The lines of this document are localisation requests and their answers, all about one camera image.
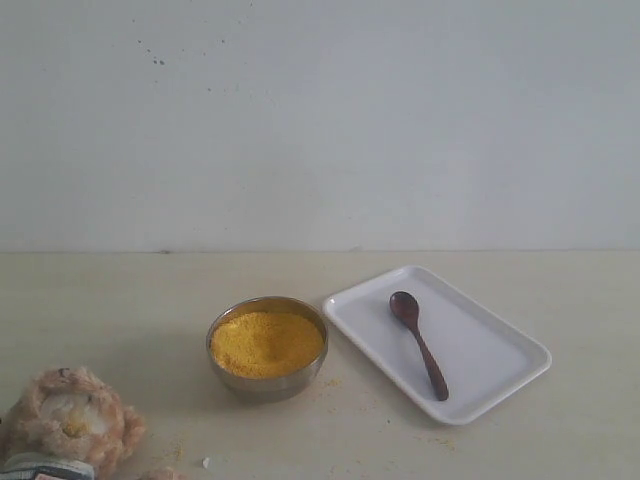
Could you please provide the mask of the steel bowl of yellow millet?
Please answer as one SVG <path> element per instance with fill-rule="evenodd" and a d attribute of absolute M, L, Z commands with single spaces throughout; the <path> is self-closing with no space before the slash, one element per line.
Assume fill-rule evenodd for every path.
<path fill-rule="evenodd" d="M 313 306 L 289 297 L 245 300 L 220 314 L 205 347 L 215 375 L 244 401 L 292 398 L 317 377 L 329 331 Z"/>

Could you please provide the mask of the brown wooden spoon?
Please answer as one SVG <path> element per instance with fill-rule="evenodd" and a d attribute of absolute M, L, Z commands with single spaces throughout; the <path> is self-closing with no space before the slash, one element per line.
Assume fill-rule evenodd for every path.
<path fill-rule="evenodd" d="M 412 333 L 421 352 L 423 362 L 438 401 L 449 399 L 449 388 L 444 375 L 419 328 L 420 307 L 416 298 L 406 291 L 396 291 L 389 298 L 392 314 Z"/>

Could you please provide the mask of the tan teddy bear striped sweater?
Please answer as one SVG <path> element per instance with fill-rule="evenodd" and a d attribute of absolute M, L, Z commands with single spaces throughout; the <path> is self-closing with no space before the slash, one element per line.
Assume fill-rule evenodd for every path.
<path fill-rule="evenodd" d="M 1 415 L 1 477 L 111 479 L 145 433 L 144 417 L 88 368 L 45 370 Z"/>

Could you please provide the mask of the white plastic tray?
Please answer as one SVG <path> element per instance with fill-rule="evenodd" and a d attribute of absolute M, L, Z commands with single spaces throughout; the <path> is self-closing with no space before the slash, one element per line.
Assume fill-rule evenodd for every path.
<path fill-rule="evenodd" d="M 419 347 L 392 314 L 397 291 L 419 305 L 418 326 L 449 388 L 433 393 Z M 549 350 L 431 271 L 406 265 L 329 296 L 327 319 L 434 420 L 471 423 L 547 371 Z"/>

